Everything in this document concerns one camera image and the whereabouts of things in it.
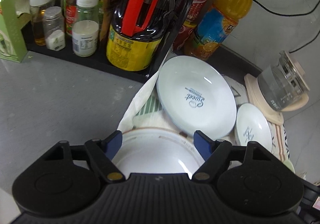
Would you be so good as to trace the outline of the white-capped milk bottle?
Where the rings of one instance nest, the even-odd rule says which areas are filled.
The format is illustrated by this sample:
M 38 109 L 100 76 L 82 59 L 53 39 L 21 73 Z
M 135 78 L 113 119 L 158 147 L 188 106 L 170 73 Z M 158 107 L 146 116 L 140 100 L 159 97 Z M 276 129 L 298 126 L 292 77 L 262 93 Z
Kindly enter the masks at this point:
M 91 56 L 97 49 L 99 34 L 99 0 L 76 0 L 72 26 L 73 52 L 80 57 Z

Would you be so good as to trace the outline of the black shelf rack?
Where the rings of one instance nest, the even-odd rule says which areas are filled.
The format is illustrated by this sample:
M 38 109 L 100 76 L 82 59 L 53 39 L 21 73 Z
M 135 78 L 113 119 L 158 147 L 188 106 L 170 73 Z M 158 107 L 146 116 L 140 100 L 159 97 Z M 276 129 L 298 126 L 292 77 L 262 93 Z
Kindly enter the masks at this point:
M 191 7 L 192 0 L 110 0 L 113 12 L 107 34 L 94 54 L 79 57 L 72 39 L 60 51 L 38 46 L 31 25 L 22 34 L 28 50 L 84 65 L 138 82 L 146 82 L 160 68 Z

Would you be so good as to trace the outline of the glass kettle with cream lid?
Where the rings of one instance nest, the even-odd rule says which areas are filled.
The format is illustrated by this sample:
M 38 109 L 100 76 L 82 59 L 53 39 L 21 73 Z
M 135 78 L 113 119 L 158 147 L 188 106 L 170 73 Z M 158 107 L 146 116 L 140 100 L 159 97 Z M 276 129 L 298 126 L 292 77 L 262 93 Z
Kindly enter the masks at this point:
M 270 65 L 258 76 L 260 91 L 272 110 L 299 110 L 309 101 L 310 87 L 304 69 L 288 52 L 280 52 L 278 63 Z

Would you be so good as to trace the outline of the orange juice bottle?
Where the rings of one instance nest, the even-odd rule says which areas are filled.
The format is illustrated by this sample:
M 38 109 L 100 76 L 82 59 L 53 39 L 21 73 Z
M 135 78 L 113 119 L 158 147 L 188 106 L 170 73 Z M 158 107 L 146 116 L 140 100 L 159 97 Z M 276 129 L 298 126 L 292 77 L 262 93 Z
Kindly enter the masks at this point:
M 253 0 L 214 0 L 183 46 L 185 55 L 206 61 L 251 9 Z

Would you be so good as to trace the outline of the large soy sauce bottle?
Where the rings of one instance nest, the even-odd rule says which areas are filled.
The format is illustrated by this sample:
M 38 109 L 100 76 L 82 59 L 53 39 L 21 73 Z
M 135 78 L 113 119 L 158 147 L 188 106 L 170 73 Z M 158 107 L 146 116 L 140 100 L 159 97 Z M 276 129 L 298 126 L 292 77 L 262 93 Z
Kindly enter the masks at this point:
M 174 6 L 175 0 L 121 0 L 109 29 L 108 61 L 124 71 L 146 69 L 169 28 Z

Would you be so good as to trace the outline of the small glass spice jar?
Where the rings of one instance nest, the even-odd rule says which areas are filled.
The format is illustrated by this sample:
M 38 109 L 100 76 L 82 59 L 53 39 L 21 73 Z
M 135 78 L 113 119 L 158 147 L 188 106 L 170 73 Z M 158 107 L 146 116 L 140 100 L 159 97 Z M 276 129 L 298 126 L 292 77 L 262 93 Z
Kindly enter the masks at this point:
M 47 8 L 42 22 L 46 47 L 54 51 L 60 51 L 65 48 L 65 24 L 61 7 L 53 6 Z

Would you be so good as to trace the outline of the white plate with brown rim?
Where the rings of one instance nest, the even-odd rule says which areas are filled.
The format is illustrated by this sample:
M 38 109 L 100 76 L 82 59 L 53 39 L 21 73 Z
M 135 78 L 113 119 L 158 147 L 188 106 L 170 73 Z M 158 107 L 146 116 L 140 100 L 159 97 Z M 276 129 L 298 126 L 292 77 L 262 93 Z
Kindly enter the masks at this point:
M 125 175 L 180 174 L 190 178 L 204 164 L 195 146 L 184 136 L 160 128 L 142 128 L 123 134 L 112 163 Z

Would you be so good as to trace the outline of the red drink can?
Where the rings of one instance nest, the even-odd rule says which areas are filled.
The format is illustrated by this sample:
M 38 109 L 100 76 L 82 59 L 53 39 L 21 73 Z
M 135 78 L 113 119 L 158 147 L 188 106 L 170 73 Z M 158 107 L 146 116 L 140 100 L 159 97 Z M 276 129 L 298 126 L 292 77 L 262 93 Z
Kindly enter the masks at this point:
M 193 0 L 187 18 L 185 19 L 178 35 L 172 45 L 173 51 L 176 52 L 182 48 L 192 31 L 196 27 L 196 20 L 206 4 L 207 0 Z

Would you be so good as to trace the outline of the green cardboard box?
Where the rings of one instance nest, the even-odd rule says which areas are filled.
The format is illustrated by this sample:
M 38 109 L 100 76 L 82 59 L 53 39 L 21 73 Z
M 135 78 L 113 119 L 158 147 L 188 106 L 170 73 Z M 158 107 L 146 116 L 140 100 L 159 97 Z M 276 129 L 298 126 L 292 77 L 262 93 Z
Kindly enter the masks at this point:
M 29 13 L 17 15 L 15 0 L 1 0 L 1 59 L 21 63 L 27 55 L 22 28 L 30 21 Z

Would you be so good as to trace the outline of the patterned table cloth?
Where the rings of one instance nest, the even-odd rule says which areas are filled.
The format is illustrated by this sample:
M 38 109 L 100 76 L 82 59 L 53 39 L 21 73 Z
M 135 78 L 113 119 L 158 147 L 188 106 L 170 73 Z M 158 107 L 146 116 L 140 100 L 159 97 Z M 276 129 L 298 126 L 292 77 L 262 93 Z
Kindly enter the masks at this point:
M 156 90 L 157 78 L 158 73 L 152 76 L 133 97 L 117 129 L 125 133 L 139 128 L 162 128 L 192 141 L 193 137 L 177 128 L 163 110 Z M 272 154 L 281 162 L 289 160 L 290 151 L 284 126 L 271 122 L 268 122 L 268 125 L 272 137 Z

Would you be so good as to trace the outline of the cream kettle base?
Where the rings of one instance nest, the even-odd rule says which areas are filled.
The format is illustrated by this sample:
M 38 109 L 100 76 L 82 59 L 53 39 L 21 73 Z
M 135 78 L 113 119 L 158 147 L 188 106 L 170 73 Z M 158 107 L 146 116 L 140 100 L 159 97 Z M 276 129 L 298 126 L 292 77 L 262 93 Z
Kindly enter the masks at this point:
M 245 87 L 247 89 L 248 100 L 251 104 L 255 105 L 263 113 L 267 121 L 282 125 L 284 123 L 284 117 L 282 112 L 295 111 L 305 106 L 309 101 L 307 93 L 302 94 L 302 97 L 296 102 L 290 104 L 280 112 L 275 111 L 269 106 L 267 101 L 264 99 L 261 90 L 258 85 L 258 80 L 250 74 L 244 76 Z

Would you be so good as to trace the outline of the white plate with Sweet print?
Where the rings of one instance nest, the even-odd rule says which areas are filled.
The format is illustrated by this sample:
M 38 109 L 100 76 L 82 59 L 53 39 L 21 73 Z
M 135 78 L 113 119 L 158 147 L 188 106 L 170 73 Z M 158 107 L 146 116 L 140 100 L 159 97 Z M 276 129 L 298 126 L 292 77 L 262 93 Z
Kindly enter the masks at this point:
M 234 95 L 208 63 L 191 56 L 173 57 L 160 69 L 156 86 L 163 110 L 189 136 L 200 130 L 215 140 L 234 128 Z

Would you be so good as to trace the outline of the small white plate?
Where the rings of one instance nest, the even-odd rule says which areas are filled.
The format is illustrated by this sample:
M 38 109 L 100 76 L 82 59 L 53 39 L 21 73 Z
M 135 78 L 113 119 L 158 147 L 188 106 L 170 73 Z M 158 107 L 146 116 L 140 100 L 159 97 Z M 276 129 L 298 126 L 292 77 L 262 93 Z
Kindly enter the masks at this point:
M 272 151 L 272 136 L 270 127 L 263 113 L 250 103 L 240 105 L 234 128 L 237 145 L 246 146 L 255 141 L 269 152 Z

